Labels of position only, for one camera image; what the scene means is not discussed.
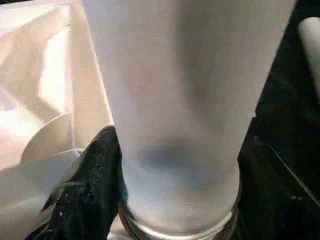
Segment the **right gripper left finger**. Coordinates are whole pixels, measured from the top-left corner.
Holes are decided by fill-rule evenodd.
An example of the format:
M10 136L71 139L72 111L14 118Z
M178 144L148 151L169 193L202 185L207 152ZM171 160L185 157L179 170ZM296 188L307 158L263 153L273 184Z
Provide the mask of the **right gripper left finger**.
M105 240L118 213L121 149L104 127L50 193L27 240Z

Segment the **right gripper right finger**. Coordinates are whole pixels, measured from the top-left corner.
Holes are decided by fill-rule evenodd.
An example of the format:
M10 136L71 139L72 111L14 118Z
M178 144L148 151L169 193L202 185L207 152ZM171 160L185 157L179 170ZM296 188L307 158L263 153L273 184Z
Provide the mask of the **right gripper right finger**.
M233 240L320 238L320 201L270 145L248 135L238 163L241 196Z

